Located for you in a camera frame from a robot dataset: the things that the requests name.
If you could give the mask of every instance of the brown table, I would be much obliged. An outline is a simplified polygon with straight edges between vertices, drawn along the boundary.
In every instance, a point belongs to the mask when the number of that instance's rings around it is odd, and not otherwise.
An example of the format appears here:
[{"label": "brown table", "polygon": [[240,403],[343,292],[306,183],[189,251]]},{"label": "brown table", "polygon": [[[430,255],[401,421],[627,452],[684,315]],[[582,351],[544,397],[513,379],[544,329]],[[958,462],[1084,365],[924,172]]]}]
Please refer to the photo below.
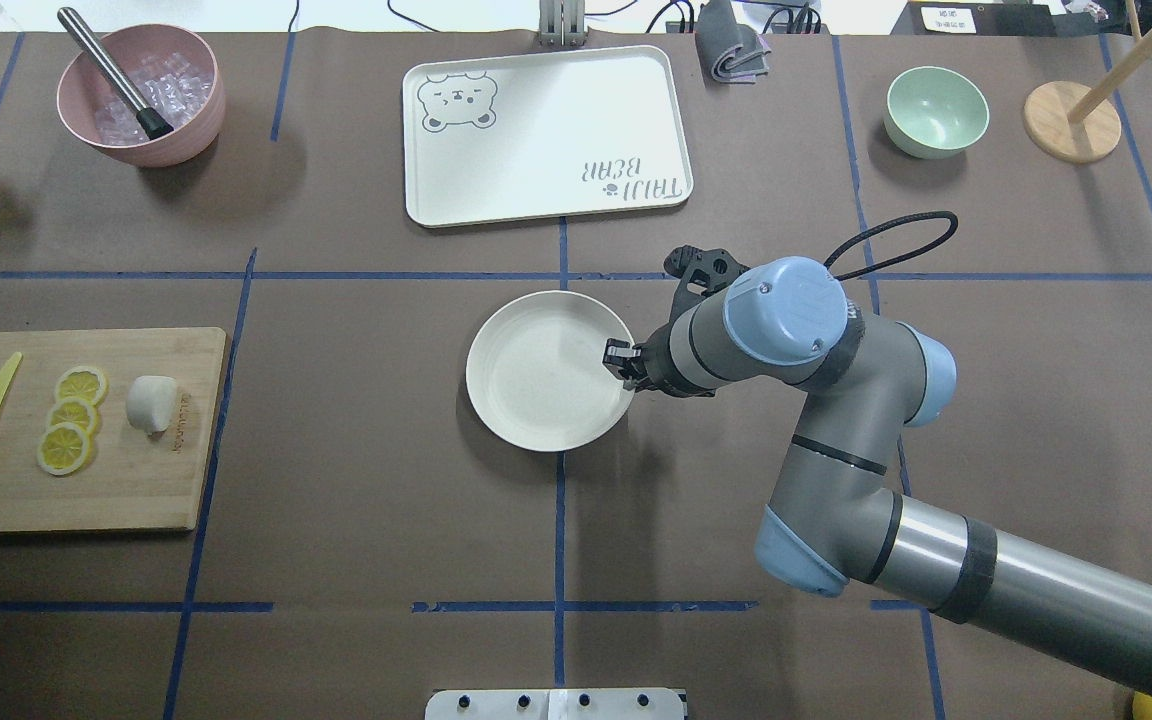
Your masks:
[{"label": "brown table", "polygon": [[[588,293],[644,338],[675,245],[821,259],[861,223],[954,210],[948,245],[846,283],[958,363],[890,486],[1152,583],[1152,65],[1091,167],[1020,122],[1032,88],[1094,82],[1123,38],[772,37],[771,76],[725,88],[690,38],[594,33],[670,55],[691,199],[444,232],[403,211],[402,74],[531,33],[207,40],[219,142],[137,170],[56,122],[68,37],[0,35],[0,331],[233,340],[197,532],[0,537],[0,717],[420,717],[439,688],[556,685],[684,688],[702,719],[1123,714],[1126,689],[867,585],[770,578],[755,533],[799,393],[643,395],[598,441],[532,454],[480,424],[462,373],[526,291]],[[914,65],[988,97],[965,154],[882,136]]]}]

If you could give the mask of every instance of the mint green bowl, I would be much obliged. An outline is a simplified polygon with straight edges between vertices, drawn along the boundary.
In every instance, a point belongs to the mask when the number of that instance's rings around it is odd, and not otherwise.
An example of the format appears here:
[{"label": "mint green bowl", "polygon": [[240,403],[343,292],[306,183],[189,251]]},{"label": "mint green bowl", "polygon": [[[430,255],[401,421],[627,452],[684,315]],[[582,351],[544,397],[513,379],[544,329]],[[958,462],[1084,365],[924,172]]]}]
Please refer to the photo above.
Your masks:
[{"label": "mint green bowl", "polygon": [[958,154],[990,127],[990,106],[972,81],[933,65],[901,73],[887,88],[882,127],[915,158]]}]

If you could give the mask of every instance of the wooden cutting board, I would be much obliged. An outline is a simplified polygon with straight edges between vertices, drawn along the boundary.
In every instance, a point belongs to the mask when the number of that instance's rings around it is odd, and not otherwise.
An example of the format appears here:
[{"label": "wooden cutting board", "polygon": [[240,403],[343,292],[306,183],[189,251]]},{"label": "wooden cutting board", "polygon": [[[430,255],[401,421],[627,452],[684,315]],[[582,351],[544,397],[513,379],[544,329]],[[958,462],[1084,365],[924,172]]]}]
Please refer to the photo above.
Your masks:
[{"label": "wooden cutting board", "polygon": [[[0,533],[194,529],[227,346],[220,328],[0,333],[0,366],[23,354],[0,410]],[[76,365],[104,370],[109,392],[97,407],[91,461],[56,478],[36,450],[52,389]],[[177,412],[164,433],[128,424],[127,392],[141,376],[177,381]]]}]

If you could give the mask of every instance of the robotic arm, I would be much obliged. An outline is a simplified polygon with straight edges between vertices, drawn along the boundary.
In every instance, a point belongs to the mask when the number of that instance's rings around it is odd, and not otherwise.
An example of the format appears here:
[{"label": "robotic arm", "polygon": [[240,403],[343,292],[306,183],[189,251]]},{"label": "robotic arm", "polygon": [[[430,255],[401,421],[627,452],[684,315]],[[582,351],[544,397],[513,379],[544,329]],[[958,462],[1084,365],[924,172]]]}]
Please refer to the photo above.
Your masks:
[{"label": "robotic arm", "polygon": [[768,574],[826,597],[859,579],[1152,696],[1152,585],[882,486],[900,430],[954,395],[945,346],[856,306],[816,260],[750,270],[681,247],[666,270],[669,321],[605,350],[627,388],[713,396],[770,376],[808,393],[755,546]]}]

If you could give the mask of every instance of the metal handle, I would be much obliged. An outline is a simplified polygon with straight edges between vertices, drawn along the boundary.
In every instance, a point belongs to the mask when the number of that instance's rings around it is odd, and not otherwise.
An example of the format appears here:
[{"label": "metal handle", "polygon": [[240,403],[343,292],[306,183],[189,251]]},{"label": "metal handle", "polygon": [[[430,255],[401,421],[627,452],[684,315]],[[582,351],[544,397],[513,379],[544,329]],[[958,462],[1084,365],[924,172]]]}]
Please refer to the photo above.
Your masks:
[{"label": "metal handle", "polygon": [[56,18],[69,31],[69,36],[74,38],[74,41],[83,48],[84,53],[91,55],[92,60],[96,61],[96,67],[100,68],[101,75],[108,79],[109,84],[114,86],[114,90],[118,91],[123,101],[131,106],[132,111],[141,113],[142,109],[150,106],[145,101],[145,97],[141,94],[141,91],[127,77],[127,73],[123,73],[123,68],[118,67],[114,58],[109,58],[109,52],[92,35],[91,28],[84,22],[82,15],[78,15],[78,10],[61,8],[56,12]]}]

